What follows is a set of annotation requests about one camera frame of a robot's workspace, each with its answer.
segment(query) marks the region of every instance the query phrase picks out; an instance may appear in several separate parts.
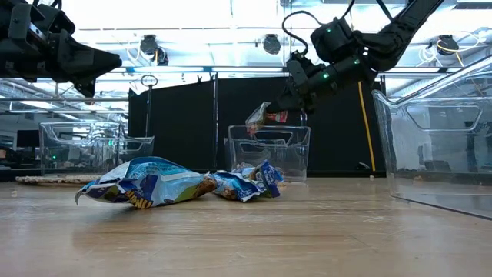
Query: cable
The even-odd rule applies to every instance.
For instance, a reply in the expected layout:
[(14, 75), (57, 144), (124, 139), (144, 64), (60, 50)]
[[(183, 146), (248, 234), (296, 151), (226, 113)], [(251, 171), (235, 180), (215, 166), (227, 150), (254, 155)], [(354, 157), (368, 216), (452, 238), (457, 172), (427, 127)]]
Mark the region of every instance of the cable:
[(440, 67), (443, 66), (443, 64), (437, 58), (437, 50), (435, 48), (431, 48), (431, 47), (421, 48), (421, 50), (419, 50), (418, 52), (418, 57), (422, 61), (422, 63), (417, 65), (417, 67), (423, 65), (424, 63), (432, 62), (433, 60), (436, 60), (436, 63), (438, 63)]
[(355, 0), (351, 0), (351, 2), (348, 4), (348, 8), (345, 11), (344, 15), (341, 16), (341, 18), (345, 18), (345, 16), (348, 15), (348, 12), (352, 9), (352, 6), (354, 6)]
[(376, 0), (376, 2), (379, 4), (379, 6), (381, 7), (381, 9), (383, 10), (384, 14), (386, 15), (386, 17), (388, 19), (390, 19), (390, 21), (392, 22), (393, 21), (393, 17), (391, 16), (391, 13), (390, 11), (387, 10), (387, 7), (386, 5), (383, 3), (383, 0)]
[(459, 54), (459, 53), (456, 53), (456, 58), (457, 58), (457, 59), (458, 59), (458, 61), (460, 62), (461, 67), (464, 67), (464, 63), (463, 63), (463, 61), (461, 60), (461, 57), (460, 57), (460, 54)]
[(62, 0), (54, 0), (52, 2), (52, 4), (50, 5), (50, 7), (54, 8), (54, 7), (56, 7), (56, 5), (58, 5), (58, 9), (61, 10), (62, 9)]
[(306, 53), (308, 53), (308, 49), (309, 49), (309, 45), (308, 43), (303, 40), (301, 37), (298, 37), (294, 34), (292, 34), (291, 32), (289, 32), (286, 28), (285, 28), (285, 22), (287, 21), (288, 18), (290, 18), (292, 15), (299, 15), (299, 14), (305, 14), (305, 15), (309, 15), (311, 16), (314, 20), (316, 20), (316, 22), (319, 24), (319, 25), (323, 25), (323, 23), (321, 23), (319, 20), (317, 20), (317, 18), (311, 14), (310, 12), (306, 12), (306, 11), (297, 11), (297, 12), (292, 12), (290, 15), (287, 15), (285, 18), (284, 18), (284, 21), (282, 22), (282, 30), (284, 30), (284, 32), (291, 36), (292, 38), (294, 39), (297, 39), (299, 42), (301, 42), (304, 47), (305, 47), (305, 50), (301, 53), (302, 55), (306, 55)]
[(131, 44), (130, 44), (130, 41), (128, 41), (128, 47), (126, 48), (126, 55), (130, 58), (130, 60), (132, 62), (136, 62), (140, 58), (140, 45), (141, 45), (141, 41), (140, 41), (140, 43), (138, 43), (138, 48), (136, 48), (136, 50), (137, 50), (137, 58), (135, 58), (134, 56), (132, 56), (130, 54)]
[[(461, 67), (464, 67), (464, 63), (463, 63), (463, 60), (460, 57), (460, 54), (459, 53), (455, 53), (455, 54), (456, 54), (456, 58), (459, 61)], [(485, 96), (485, 94), (480, 90), (480, 88), (478, 87), (477, 83), (473, 79), (471, 79), (471, 82), (473, 82), (475, 89), (480, 93), (480, 95), (481, 96)]]

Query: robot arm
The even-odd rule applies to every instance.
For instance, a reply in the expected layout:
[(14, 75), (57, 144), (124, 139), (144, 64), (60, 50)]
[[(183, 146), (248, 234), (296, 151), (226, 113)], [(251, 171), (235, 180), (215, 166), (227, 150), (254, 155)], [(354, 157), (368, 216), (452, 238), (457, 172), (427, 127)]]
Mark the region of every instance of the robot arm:
[(121, 66), (121, 59), (76, 42), (75, 25), (55, 5), (62, 0), (52, 6), (0, 0), (0, 78), (72, 82), (93, 97), (95, 79)]
[(305, 58), (307, 49), (291, 53), (287, 61), (291, 79), (267, 112), (302, 109), (313, 112), (319, 97), (333, 95), (357, 82), (372, 83), (378, 72), (387, 71), (398, 63), (415, 33), (443, 1), (409, 1), (377, 34), (351, 31), (344, 17), (321, 25), (311, 34), (311, 41), (318, 57), (330, 65), (314, 65)]

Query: plastic wrapper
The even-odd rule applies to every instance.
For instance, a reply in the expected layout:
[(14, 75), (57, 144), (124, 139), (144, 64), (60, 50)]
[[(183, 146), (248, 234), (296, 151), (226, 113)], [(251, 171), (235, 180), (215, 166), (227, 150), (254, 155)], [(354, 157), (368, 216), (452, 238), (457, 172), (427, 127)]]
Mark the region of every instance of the plastic wrapper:
[(110, 203), (131, 203), (137, 209), (195, 199), (217, 188), (209, 175), (193, 172), (166, 159), (136, 158), (90, 182), (77, 192)]
[(233, 172), (213, 174), (217, 180), (214, 193), (230, 200), (246, 202), (256, 196), (275, 198), (280, 196), (278, 184), (283, 181), (280, 172), (268, 161), (257, 167), (241, 166)]
[(285, 123), (287, 121), (287, 111), (267, 113), (267, 107), (270, 104), (270, 102), (263, 102), (261, 106), (255, 109), (248, 119), (246, 119), (246, 126), (250, 135), (253, 135), (257, 130), (261, 129), (267, 120), (281, 123)]

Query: wooden table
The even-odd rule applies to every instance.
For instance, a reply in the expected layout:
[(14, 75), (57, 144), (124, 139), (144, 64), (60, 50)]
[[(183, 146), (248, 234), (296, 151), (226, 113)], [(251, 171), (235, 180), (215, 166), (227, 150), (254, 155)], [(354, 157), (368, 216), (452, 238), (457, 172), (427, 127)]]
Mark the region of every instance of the wooden table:
[(0, 276), (492, 274), (490, 221), (392, 199), (384, 179), (308, 184), (141, 211), (0, 184)]

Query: blue snack bag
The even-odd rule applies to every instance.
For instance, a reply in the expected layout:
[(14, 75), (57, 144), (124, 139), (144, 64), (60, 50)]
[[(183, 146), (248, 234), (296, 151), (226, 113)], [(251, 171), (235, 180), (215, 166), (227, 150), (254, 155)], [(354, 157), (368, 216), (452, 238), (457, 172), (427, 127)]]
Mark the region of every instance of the blue snack bag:
[(131, 203), (137, 209), (195, 199), (217, 187), (207, 175), (157, 157), (136, 158), (88, 183), (77, 192), (110, 203)]
[(257, 167), (235, 169), (232, 173), (213, 174), (217, 179), (214, 193), (230, 200), (246, 202), (255, 196), (275, 198), (280, 196), (278, 183), (284, 181), (280, 172), (270, 162), (264, 161)]

